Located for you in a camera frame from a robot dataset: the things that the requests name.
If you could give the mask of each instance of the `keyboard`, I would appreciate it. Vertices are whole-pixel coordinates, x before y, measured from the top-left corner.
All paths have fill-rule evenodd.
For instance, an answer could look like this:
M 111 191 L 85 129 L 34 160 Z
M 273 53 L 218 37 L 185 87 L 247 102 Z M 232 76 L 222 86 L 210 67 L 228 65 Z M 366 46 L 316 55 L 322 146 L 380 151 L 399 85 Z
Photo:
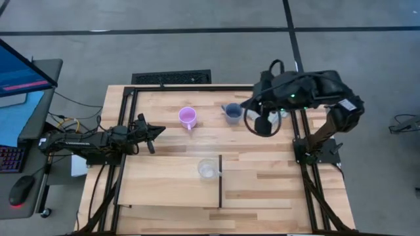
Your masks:
M 26 158 L 26 147 L 0 146 L 0 174 L 20 173 Z
M 186 85 L 211 84 L 210 69 L 194 71 L 171 71 L 156 73 L 136 73 L 131 78 L 132 85 Z

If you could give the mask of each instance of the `floor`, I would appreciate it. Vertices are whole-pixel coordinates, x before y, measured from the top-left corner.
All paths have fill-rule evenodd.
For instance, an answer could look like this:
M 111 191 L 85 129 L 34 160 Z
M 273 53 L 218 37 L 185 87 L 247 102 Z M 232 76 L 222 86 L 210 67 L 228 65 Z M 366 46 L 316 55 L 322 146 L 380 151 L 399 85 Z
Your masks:
M 24 56 L 63 59 L 58 92 L 89 104 L 103 103 L 106 87 L 129 84 L 132 73 L 211 69 L 213 83 L 256 83 L 276 58 L 290 70 L 295 62 L 305 71 L 336 69 L 366 106 L 352 132 L 336 135 L 344 143 L 340 154 L 356 226 L 418 235 L 419 134 L 390 135 L 387 128 L 394 115 L 420 110 L 420 27 L 408 27 L 420 26 L 418 1 L 3 2 L 0 37 Z M 54 97 L 51 112 L 86 117 L 96 111 Z M 70 232 L 82 191 L 83 179 L 52 187 L 50 218 L 0 221 L 2 235 Z

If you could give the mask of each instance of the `caster wheel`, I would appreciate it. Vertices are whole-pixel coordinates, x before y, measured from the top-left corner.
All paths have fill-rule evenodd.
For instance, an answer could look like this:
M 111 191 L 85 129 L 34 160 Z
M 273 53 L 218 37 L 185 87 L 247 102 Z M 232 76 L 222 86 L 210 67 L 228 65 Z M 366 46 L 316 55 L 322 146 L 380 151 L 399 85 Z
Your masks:
M 49 209 L 49 208 L 46 208 L 46 209 L 44 209 L 44 211 L 41 213 L 41 217 L 42 218 L 47 218 L 48 216 L 50 216 L 51 215 L 51 212 L 52 212 L 53 210 L 51 210 L 51 209 Z

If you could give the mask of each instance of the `computer monitor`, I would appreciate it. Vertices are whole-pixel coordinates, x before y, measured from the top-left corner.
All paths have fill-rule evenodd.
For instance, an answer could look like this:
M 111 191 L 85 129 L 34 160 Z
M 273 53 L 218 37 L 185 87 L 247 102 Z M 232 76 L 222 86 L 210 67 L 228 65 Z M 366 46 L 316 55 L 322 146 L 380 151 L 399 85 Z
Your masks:
M 0 107 L 6 96 L 52 87 L 57 87 L 56 81 L 0 39 Z

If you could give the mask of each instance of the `wooden panel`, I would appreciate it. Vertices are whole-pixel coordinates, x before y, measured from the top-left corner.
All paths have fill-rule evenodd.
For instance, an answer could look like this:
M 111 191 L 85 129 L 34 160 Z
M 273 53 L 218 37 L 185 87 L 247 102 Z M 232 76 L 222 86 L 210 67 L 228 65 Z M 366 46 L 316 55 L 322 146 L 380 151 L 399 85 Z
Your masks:
M 210 158 L 127 156 L 118 203 L 218 207 L 219 179 L 202 180 L 198 173 L 198 163 L 204 159 Z
M 102 112 L 103 125 L 116 125 L 123 87 L 108 87 Z M 220 105 L 242 102 L 250 95 L 250 92 L 198 91 L 139 94 L 136 114 L 143 112 L 147 122 L 165 125 L 167 130 L 154 142 L 156 154 L 149 154 L 146 144 L 140 144 L 140 154 L 137 157 L 217 158 L 222 155 L 222 208 L 123 207 L 119 215 L 117 233 L 311 232 L 301 170 L 295 162 L 291 145 L 294 134 L 290 117 L 282 120 L 280 132 L 271 138 L 251 134 L 242 121 L 234 127 L 224 122 Z M 178 122 L 178 110 L 182 106 L 192 106 L 198 112 L 198 125 L 191 134 L 180 127 Z M 315 132 L 325 122 L 326 111 L 322 108 L 308 109 L 306 112 L 310 130 Z M 302 135 L 304 132 L 301 122 L 299 124 Z M 346 225 L 354 228 L 340 172 L 328 164 L 318 166 L 326 201 Z M 86 194 L 83 193 L 80 212 L 86 212 L 86 203 L 89 204 L 95 178 L 94 169 L 89 170 L 85 185 Z M 104 183 L 105 179 L 106 175 L 103 174 L 100 182 Z M 100 185 L 97 191 L 103 191 L 103 188 L 104 185 Z M 121 190 L 127 195 L 136 191 L 126 186 L 122 186 Z M 319 208 L 316 209 L 316 217 L 322 228 Z

